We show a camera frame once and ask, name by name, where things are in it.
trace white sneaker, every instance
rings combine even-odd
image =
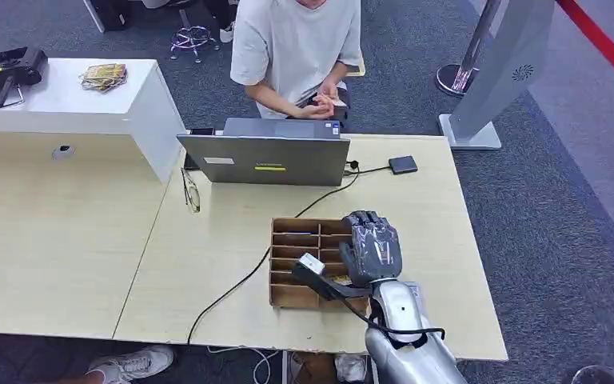
[[[220,41],[221,42],[231,42],[234,39],[234,25],[237,22],[232,22],[229,24],[226,30],[220,30]]]
[[[168,368],[175,353],[168,346],[148,346],[132,354],[99,358],[90,364],[88,373],[100,371],[102,384],[129,384],[134,378],[148,378]]]

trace black power bank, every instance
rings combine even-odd
[[[390,158],[389,167],[392,168],[393,174],[409,174],[417,172],[417,165],[413,156],[404,156],[403,158]]]

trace wooden organizer box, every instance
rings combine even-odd
[[[269,302],[283,308],[340,309],[338,300],[324,300],[311,288],[298,281],[291,269],[305,253],[325,264],[324,276],[347,275],[338,249],[340,242],[352,244],[352,232],[340,220],[316,218],[275,218],[272,220],[272,242],[269,254]],[[348,300],[365,313],[368,298]]]

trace white t-shirt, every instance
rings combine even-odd
[[[311,10],[296,0],[241,0],[232,48],[232,80],[265,82],[289,102],[312,95],[337,61],[358,66],[361,0],[326,0]],[[284,114],[257,104],[263,118]]]

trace eyeglasses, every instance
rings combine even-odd
[[[182,187],[185,190],[185,204],[193,214],[196,214],[201,211],[201,196],[199,196],[197,183],[184,168],[180,168],[180,172],[182,173]]]

